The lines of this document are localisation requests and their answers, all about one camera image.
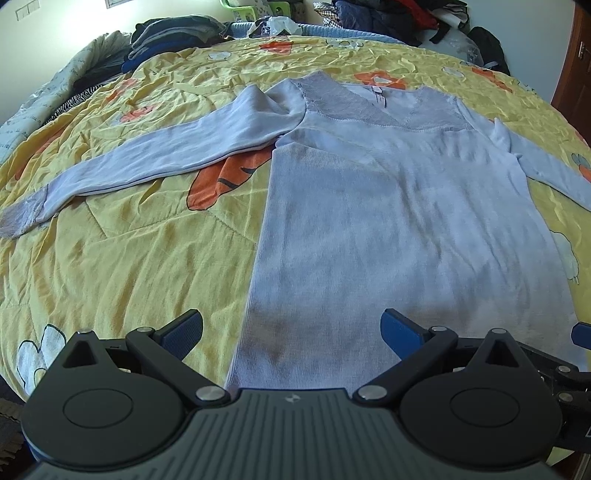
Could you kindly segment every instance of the bed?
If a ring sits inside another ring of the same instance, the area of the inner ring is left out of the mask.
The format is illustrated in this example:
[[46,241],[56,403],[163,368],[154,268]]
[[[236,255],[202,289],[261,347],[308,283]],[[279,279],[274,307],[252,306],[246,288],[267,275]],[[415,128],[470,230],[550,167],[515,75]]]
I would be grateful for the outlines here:
[[[0,207],[126,140],[197,119],[248,84],[265,90],[316,70],[341,82],[451,93],[587,174],[584,140],[511,77],[367,39],[245,38],[154,57],[32,132],[0,167]],[[185,362],[223,385],[241,332],[270,167],[262,161],[245,174],[228,166],[223,175],[188,173],[76,198],[30,234],[1,239],[2,377],[27,398],[74,332],[122,338],[198,308],[204,335]],[[222,176],[233,187],[220,187]],[[529,181],[529,188],[562,256],[557,275],[566,276],[578,319],[591,323],[591,213],[541,183]]]

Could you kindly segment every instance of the white wall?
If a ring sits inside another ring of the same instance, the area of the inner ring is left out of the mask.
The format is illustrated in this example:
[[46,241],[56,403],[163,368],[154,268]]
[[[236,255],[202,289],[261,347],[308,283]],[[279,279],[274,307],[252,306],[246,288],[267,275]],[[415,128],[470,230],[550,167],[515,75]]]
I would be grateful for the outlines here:
[[552,100],[573,26],[573,0],[466,0],[470,25],[496,36],[511,74]]
[[15,10],[28,2],[10,0],[0,9],[0,124],[103,33],[133,32],[136,23],[155,17],[232,19],[219,0],[132,0],[109,9],[105,0],[40,0],[41,9],[17,21]]

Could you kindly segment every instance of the door handle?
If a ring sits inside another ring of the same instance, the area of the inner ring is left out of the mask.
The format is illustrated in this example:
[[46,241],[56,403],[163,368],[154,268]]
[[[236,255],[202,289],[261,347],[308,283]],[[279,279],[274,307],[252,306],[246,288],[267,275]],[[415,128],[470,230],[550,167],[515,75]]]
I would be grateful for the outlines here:
[[581,42],[581,44],[579,45],[579,60],[583,60],[585,57],[585,52],[589,51],[587,49],[587,45],[585,45],[584,42]]

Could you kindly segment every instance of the pile of clothes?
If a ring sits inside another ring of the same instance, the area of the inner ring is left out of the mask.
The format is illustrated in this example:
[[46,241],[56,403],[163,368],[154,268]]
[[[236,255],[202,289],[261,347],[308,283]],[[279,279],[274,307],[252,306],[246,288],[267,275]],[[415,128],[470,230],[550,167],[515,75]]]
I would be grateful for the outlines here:
[[225,40],[227,26],[205,15],[153,18],[135,26],[131,50],[121,72],[135,70],[142,62],[167,51],[211,47]]
[[333,0],[317,3],[314,9],[324,24],[387,35],[418,47],[417,33],[439,32],[431,41],[437,43],[450,29],[467,23],[467,4],[462,0]]
[[51,113],[43,125],[80,105],[122,73],[133,72],[143,61],[167,51],[206,48],[230,40],[225,37],[227,30],[227,25],[204,15],[153,18],[137,24],[131,43],[102,59],[77,79],[70,97]]

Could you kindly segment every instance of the light blue sweater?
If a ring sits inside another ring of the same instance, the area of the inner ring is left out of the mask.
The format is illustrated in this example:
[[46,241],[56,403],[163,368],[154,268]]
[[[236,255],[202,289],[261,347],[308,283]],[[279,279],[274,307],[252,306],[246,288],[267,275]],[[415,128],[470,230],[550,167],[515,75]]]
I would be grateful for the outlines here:
[[462,336],[504,327],[584,365],[569,337],[576,317],[564,269],[526,177],[588,210],[591,184],[499,120],[427,87],[344,86],[323,73],[266,93],[249,86],[200,120],[71,167],[5,209],[0,233],[23,234],[73,196],[272,142],[229,388],[354,390],[398,360],[379,334],[388,307]]

